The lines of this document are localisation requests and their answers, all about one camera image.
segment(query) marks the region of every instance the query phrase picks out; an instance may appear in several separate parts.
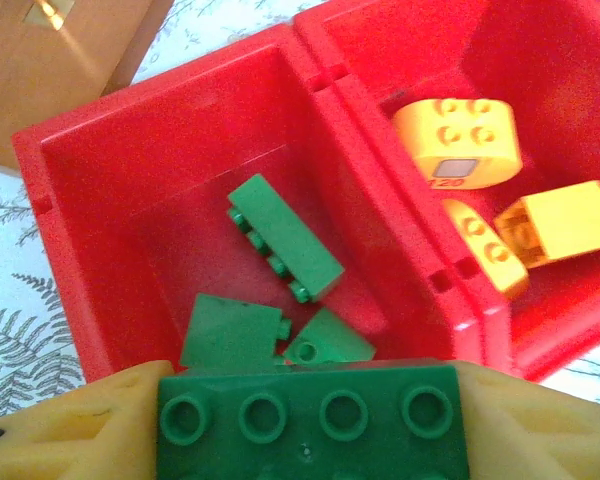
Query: wooden furniture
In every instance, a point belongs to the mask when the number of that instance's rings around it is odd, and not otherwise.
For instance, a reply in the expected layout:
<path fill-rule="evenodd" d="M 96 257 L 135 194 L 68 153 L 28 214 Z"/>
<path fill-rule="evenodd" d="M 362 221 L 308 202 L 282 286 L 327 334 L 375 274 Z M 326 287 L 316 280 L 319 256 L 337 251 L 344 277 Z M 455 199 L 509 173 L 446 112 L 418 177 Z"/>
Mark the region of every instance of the wooden furniture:
<path fill-rule="evenodd" d="M 34 3 L 0 0 L 0 165 L 11 168 L 13 133 L 131 82 L 172 0 L 76 0 L 58 31 L 24 22 Z"/>

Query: red plastic box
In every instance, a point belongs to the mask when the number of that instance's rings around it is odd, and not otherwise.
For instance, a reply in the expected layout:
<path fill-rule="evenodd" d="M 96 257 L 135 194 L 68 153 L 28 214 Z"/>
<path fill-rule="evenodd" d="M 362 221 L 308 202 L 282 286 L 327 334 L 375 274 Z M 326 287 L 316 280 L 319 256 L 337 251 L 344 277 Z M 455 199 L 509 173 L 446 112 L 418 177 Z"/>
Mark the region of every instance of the red plastic box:
<path fill-rule="evenodd" d="M 600 343 L 600 252 L 532 270 L 528 292 L 503 312 L 440 206 L 457 198 L 491 221 L 520 196 L 600 180 L 600 1 L 334 0 L 299 15 L 296 30 L 483 312 L 486 364 L 539 380 Z M 428 189 L 388 119 L 445 97 L 513 106 L 518 176 L 484 190 Z"/>
<path fill-rule="evenodd" d="M 324 300 L 379 358 L 483 363 L 483 334 L 291 27 L 19 133 L 14 144 L 87 380 L 180 355 L 198 292 L 297 304 L 226 211 L 260 172 L 344 264 Z"/>
<path fill-rule="evenodd" d="M 199 291 L 283 308 L 296 328 L 311 316 L 226 216 L 256 172 L 345 265 L 325 303 L 379 358 L 538 380 L 599 343 L 600 253 L 532 271 L 510 305 L 387 117 L 427 97 L 514 106 L 524 170 L 451 194 L 489 220 L 520 195 L 600 179 L 600 2 L 333 0 L 294 28 L 14 138 L 87 379 L 175 362 Z"/>

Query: green lego brick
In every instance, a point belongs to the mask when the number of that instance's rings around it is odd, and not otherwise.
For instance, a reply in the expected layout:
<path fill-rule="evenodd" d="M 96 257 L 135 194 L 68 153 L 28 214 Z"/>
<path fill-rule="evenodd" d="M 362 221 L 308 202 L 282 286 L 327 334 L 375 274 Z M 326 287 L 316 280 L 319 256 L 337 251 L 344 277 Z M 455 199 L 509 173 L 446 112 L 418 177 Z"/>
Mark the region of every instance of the green lego brick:
<path fill-rule="evenodd" d="M 290 278 L 289 288 L 300 303 L 317 301 L 335 285 L 344 268 L 300 217 L 255 175 L 229 194 L 229 216 L 273 271 Z"/>
<path fill-rule="evenodd" d="M 369 365 L 163 378 L 158 480 L 467 480 L 454 367 Z"/>
<path fill-rule="evenodd" d="M 291 320 L 282 310 L 199 294 L 180 364 L 184 367 L 234 368 L 269 365 L 277 340 L 287 340 Z"/>
<path fill-rule="evenodd" d="M 317 365 L 366 362 L 375 353 L 373 345 L 330 310 L 322 308 L 291 342 L 283 356 L 292 363 Z"/>

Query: number sticker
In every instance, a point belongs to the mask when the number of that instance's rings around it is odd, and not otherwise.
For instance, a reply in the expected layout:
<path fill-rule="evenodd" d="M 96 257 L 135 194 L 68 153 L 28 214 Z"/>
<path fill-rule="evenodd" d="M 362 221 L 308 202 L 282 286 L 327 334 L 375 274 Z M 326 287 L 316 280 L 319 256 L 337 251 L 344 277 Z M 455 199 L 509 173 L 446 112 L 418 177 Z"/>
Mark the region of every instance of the number sticker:
<path fill-rule="evenodd" d="M 464 178 L 440 178 L 427 182 L 430 187 L 459 187 L 464 183 Z"/>

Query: patterned tablecloth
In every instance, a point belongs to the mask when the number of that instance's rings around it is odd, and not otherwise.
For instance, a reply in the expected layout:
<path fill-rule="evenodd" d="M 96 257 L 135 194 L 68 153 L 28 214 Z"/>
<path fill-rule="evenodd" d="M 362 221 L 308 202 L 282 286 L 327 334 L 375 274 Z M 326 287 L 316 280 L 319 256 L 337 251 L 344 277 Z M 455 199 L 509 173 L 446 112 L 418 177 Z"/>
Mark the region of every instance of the patterned tablecloth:
<path fill-rule="evenodd" d="M 157 75 L 320 0 L 174 2 L 135 78 Z M 0 173 L 0 416 L 84 383 L 22 180 Z M 600 402 L 600 347 L 545 385 Z"/>

